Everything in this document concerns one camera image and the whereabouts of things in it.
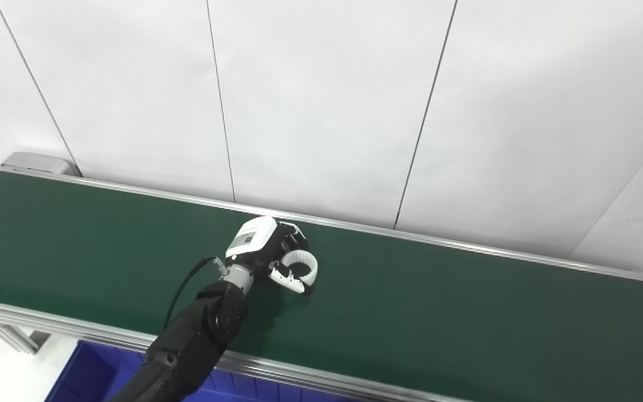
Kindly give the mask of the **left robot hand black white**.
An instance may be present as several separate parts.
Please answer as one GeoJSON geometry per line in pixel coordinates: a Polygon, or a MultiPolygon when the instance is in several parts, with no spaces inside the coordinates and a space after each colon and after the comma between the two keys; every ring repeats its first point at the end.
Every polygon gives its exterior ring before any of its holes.
{"type": "Polygon", "coordinates": [[[306,237],[292,222],[260,216],[245,222],[225,251],[221,280],[247,295],[265,278],[299,294],[309,295],[316,280],[316,260],[306,237]]]}

